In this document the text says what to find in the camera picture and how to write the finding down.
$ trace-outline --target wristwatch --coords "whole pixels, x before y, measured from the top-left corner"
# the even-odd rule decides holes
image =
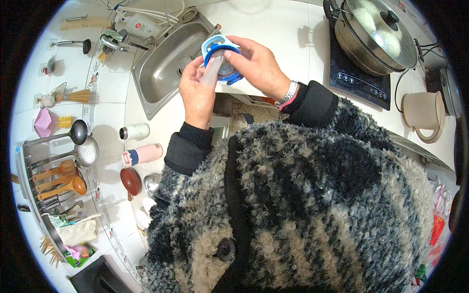
[[[296,88],[298,87],[298,82],[296,81],[291,81],[290,82],[290,86],[287,90],[287,93],[283,96],[283,99],[280,100],[280,101],[277,101],[275,102],[275,105],[280,108],[280,106],[282,106],[284,103],[288,102],[289,100],[291,100],[293,98],[293,96],[295,95],[296,93]]]

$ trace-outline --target beige kettle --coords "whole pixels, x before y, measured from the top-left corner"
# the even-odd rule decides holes
[[[402,97],[402,116],[406,124],[417,133],[424,143],[435,143],[445,127],[445,104],[441,92],[419,92]],[[433,130],[424,136],[420,129]]]

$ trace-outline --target white thermos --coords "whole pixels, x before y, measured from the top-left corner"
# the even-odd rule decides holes
[[[146,123],[124,126],[119,130],[119,136],[123,140],[146,138],[150,134],[150,127]]]

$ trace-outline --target pink bracelet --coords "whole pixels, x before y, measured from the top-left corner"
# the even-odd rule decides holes
[[[291,98],[288,102],[282,104],[277,111],[282,111],[283,108],[285,108],[286,106],[288,106],[289,104],[291,104],[293,102],[293,100],[296,98],[296,95],[298,94],[298,91],[296,91],[295,95],[293,96],[293,98]]]

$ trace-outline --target small pan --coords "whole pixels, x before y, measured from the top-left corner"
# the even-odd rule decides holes
[[[142,191],[142,180],[134,168],[121,169],[121,181],[128,192],[128,200],[132,200],[132,196],[137,196]]]

